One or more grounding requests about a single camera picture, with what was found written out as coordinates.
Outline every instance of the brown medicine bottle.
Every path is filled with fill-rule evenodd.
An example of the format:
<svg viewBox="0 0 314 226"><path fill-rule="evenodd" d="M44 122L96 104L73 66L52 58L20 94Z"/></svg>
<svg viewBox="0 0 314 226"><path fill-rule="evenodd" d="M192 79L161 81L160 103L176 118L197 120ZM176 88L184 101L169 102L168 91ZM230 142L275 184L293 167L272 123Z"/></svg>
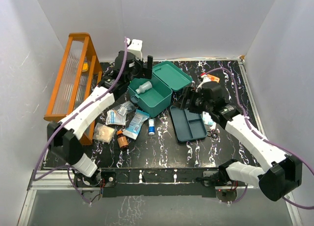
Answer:
<svg viewBox="0 0 314 226"><path fill-rule="evenodd" d="M122 133L122 131L117 131L118 135L118 143L121 150L126 150L129 148L129 143L126 136Z"/></svg>

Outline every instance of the teal box lid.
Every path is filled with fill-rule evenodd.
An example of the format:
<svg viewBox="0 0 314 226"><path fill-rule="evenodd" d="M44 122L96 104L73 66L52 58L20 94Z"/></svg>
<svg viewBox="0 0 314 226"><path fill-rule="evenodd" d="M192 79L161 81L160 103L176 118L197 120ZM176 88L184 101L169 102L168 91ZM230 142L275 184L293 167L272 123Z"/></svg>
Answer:
<svg viewBox="0 0 314 226"><path fill-rule="evenodd" d="M153 67L153 74L169 86L174 92L192 83L192 78L169 61Z"/></svg>

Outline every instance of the sealed plastic packet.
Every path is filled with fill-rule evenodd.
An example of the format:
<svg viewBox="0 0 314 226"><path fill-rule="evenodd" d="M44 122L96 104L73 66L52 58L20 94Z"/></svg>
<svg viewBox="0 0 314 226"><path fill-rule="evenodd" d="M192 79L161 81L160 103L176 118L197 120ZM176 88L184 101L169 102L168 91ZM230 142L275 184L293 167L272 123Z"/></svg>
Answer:
<svg viewBox="0 0 314 226"><path fill-rule="evenodd" d="M123 131L123 134L132 139L136 139L144 121L149 119L149 116L148 113L137 109L129 127Z"/></svg>
<svg viewBox="0 0 314 226"><path fill-rule="evenodd" d="M126 125L127 115L120 115L114 109L107 111L106 125Z"/></svg>
<svg viewBox="0 0 314 226"><path fill-rule="evenodd" d="M113 108L113 110L117 111L122 116L127 115L130 112L133 112L136 109L133 103L130 101L124 102L123 104L120 104Z"/></svg>
<svg viewBox="0 0 314 226"><path fill-rule="evenodd" d="M130 101L115 106L107 111L106 125L126 125L127 114L133 112L136 107Z"/></svg>
<svg viewBox="0 0 314 226"><path fill-rule="evenodd" d="M114 133L115 133L114 128L97 123L95 126L93 139L96 139L105 143L110 143Z"/></svg>

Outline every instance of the black marble table surface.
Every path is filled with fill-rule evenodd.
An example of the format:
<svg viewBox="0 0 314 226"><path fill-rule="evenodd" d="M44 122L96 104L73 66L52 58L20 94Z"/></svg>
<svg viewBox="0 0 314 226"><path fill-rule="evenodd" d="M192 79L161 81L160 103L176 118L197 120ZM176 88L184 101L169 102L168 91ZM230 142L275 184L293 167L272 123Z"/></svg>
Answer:
<svg viewBox="0 0 314 226"><path fill-rule="evenodd" d="M249 101L247 90L241 75L238 61L174 61L176 66L189 74L196 84L200 83L197 76L214 68L225 67L230 69L236 78L240 101L247 110L251 123L256 127L256 121ZM102 63L104 72L113 67L113 63ZM235 102L235 91L231 78L223 71L214 72L225 86L225 96ZM130 100L128 92L120 97L112 106ZM96 119L97 123L105 124L107 110ZM127 115L127 124L131 122L134 112ZM124 126L111 126L125 129ZM217 139L206 137L202 141L179 144L176 140L174 126L171 121L169 108L161 112L155 120L155 135L148 135L146 121L136 140L129 139L129 150L122 152L119 149L116 135L110 144L93 141L92 146L85 146L86 154L101 168L186 168L186 167L217 167L227 160L234 158L242 163L258 165L256 159L232 135L216 125ZM51 169L65 164L54 154L48 152L42 169Z"/></svg>

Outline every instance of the black cable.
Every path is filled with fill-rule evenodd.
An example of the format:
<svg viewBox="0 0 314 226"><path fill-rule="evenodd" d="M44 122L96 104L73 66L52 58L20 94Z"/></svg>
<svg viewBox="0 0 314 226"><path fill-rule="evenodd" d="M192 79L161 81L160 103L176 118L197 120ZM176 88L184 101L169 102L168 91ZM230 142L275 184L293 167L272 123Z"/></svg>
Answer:
<svg viewBox="0 0 314 226"><path fill-rule="evenodd" d="M93 202L95 199L96 199L96 197L98 197L98 196L100 196L101 194L99 193L99 194L97 194L90 202Z"/></svg>

